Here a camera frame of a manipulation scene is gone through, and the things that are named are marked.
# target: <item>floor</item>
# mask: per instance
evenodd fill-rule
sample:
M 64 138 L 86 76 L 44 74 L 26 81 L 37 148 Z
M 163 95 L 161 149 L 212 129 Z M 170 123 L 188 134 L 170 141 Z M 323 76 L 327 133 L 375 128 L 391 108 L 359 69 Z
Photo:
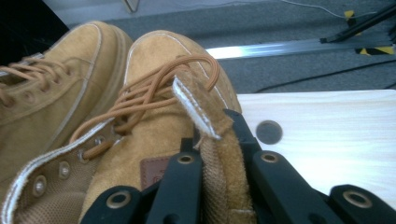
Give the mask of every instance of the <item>floor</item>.
M 69 27 L 85 21 L 102 20 L 119 26 L 132 39 L 153 30 L 164 29 L 186 35 L 206 49 L 319 39 L 335 35 L 347 28 L 345 19 L 337 18 L 321 8 L 296 6 L 277 0 L 205 0 L 199 4 L 192 0 L 140 1 L 137 11 L 132 14 L 127 13 L 119 1 L 99 1 L 101 2 L 103 4 L 96 7 L 89 7 L 89 3 L 86 6 L 67 9 L 55 6 L 54 11 Z M 392 0 L 298 2 L 325 7 L 341 16 L 347 10 L 354 10 L 359 16 L 378 11 L 393 3 Z M 96 13 L 95 10 L 104 7 L 117 10 L 114 9 L 111 13 L 107 13 L 106 10 Z M 74 16 L 73 20 L 67 17 L 75 13 L 81 16 Z M 393 17 L 363 34 L 385 33 L 395 23 L 396 18 Z M 238 93 L 357 91 L 384 89 L 396 83 L 396 62 L 393 62 L 395 59 L 395 55 L 367 56 L 347 49 L 302 55 L 222 60 L 220 64 L 228 73 Z

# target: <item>shoe tongue pull tab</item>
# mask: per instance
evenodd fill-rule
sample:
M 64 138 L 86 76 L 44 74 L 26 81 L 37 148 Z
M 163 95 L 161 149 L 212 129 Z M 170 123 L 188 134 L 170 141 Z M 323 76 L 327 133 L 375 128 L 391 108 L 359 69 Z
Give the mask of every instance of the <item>shoe tongue pull tab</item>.
M 232 128 L 233 121 L 224 114 L 220 104 L 197 77 L 190 73 L 177 74 L 172 88 L 174 95 L 202 133 L 220 140 L 223 133 Z

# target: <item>tan suede boot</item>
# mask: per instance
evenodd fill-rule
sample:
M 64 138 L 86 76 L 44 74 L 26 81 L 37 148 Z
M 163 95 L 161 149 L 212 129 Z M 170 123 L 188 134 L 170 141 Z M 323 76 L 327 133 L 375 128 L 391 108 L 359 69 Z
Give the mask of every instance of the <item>tan suede boot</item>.
M 75 223 L 109 188 L 149 187 L 149 163 L 178 153 L 195 123 L 202 136 L 197 148 L 205 154 L 205 221 L 254 223 L 242 153 L 221 110 L 241 108 L 219 64 L 187 37 L 158 31 L 131 46 L 126 76 L 107 113 L 80 126 L 71 145 L 25 166 L 8 192 L 2 221 Z
M 0 200 L 31 159 L 64 145 L 83 120 L 106 112 L 122 86 L 132 40 L 96 21 L 47 52 L 0 67 Z

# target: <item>white desk surface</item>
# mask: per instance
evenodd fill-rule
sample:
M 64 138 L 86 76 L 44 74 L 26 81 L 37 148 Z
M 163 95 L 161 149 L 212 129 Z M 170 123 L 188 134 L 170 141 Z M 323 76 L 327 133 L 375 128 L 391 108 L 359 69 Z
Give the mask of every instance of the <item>white desk surface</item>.
M 312 188 L 367 189 L 396 208 L 396 91 L 239 94 L 256 136 L 265 120 L 283 130 L 274 145 Z

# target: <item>tan shoelace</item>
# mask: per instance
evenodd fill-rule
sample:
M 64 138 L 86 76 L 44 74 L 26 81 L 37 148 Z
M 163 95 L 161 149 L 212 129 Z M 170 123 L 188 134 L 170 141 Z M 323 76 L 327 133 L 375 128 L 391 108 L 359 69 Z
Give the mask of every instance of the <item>tan shoelace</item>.
M 181 56 L 145 74 L 136 82 L 124 86 L 120 90 L 120 97 L 114 106 L 105 114 L 83 123 L 72 135 L 70 143 L 76 141 L 93 125 L 112 118 L 118 123 L 114 131 L 125 135 L 142 119 L 147 110 L 175 104 L 177 102 L 175 97 L 159 100 L 157 96 L 172 92 L 172 81 L 175 74 L 187 72 L 193 76 L 194 72 L 188 66 L 188 63 L 192 62 L 209 63 L 211 70 L 205 88 L 211 91 L 219 78 L 218 62 L 209 55 Z M 90 160 L 108 150 L 113 144 L 113 141 L 104 141 L 83 152 L 81 159 Z
M 53 67 L 61 67 L 66 74 L 69 74 L 66 65 L 50 61 L 44 58 L 23 58 L 22 63 L 12 63 L 8 67 L 0 66 L 0 71 L 6 72 L 17 77 L 21 77 L 27 80 L 39 80 L 40 90 L 47 91 L 49 89 L 49 76 L 51 80 L 55 83 L 59 83 L 60 77 L 54 71 Z M 6 93 L 4 87 L 6 84 L 0 83 L 0 102 L 6 106 L 11 107 L 15 104 L 14 99 Z

